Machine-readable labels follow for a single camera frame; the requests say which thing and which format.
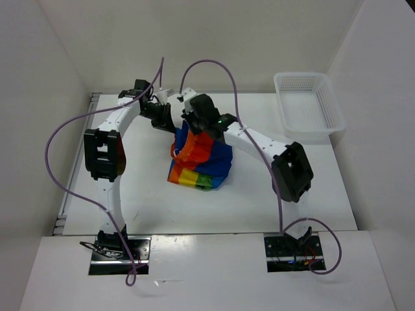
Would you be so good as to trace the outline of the rainbow striped shorts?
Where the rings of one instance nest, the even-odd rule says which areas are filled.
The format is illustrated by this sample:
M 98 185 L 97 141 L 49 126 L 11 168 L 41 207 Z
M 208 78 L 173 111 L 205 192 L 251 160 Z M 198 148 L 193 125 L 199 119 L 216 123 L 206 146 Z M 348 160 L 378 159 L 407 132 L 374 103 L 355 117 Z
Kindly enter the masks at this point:
M 171 145 L 171 165 L 167 181 L 200 190 L 217 190 L 230 173 L 231 146 L 212 139 L 207 133 L 193 134 L 183 121 Z

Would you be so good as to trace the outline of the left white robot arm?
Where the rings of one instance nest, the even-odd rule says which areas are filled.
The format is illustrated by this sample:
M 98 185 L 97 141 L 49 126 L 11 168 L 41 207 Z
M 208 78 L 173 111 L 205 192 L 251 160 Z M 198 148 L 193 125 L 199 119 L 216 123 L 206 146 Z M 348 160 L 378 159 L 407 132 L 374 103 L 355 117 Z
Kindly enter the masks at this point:
M 175 132 L 168 97 L 171 89 L 154 88 L 146 80 L 118 95 L 116 109 L 95 129 L 84 132 L 86 170 L 95 181 L 98 203 L 105 208 L 97 241 L 91 249 L 105 257 L 126 258 L 130 249 L 121 209 L 120 183 L 126 169 L 122 138 L 132 121 L 144 117 L 159 130 Z

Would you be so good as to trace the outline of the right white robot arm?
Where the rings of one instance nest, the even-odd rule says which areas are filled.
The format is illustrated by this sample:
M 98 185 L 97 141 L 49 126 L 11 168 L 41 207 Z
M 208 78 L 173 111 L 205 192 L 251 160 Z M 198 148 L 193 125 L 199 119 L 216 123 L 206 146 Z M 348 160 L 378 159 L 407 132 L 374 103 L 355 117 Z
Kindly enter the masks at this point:
M 270 169 L 272 189 L 285 202 L 298 203 L 311 188 L 314 173 L 300 143 L 283 144 L 239 124 L 236 116 L 220 114 L 207 94 L 188 89 L 177 99 L 184 104 L 182 118 L 193 134 L 240 149 Z

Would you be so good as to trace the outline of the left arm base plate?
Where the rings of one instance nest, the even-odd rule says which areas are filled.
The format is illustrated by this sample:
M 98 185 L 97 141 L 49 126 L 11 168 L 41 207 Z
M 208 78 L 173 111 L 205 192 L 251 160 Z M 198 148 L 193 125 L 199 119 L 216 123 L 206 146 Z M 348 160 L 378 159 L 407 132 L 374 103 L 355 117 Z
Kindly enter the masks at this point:
M 147 275 L 149 270 L 150 257 L 149 236 L 130 236 L 127 244 L 132 253 L 138 275 Z M 133 271 L 133 265 L 127 253 L 122 251 L 110 251 L 102 248 L 96 252 L 95 244 L 91 244 L 93 249 L 89 264 L 88 275 L 127 275 Z

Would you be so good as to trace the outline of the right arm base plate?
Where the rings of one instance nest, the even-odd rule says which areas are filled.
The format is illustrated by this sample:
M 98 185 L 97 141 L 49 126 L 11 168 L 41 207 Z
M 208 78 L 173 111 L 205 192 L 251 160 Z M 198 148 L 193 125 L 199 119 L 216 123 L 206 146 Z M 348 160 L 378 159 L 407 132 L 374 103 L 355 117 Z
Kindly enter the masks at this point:
M 318 235 L 298 245 L 295 238 L 281 235 L 264 236 L 267 272 L 326 271 L 326 264 Z

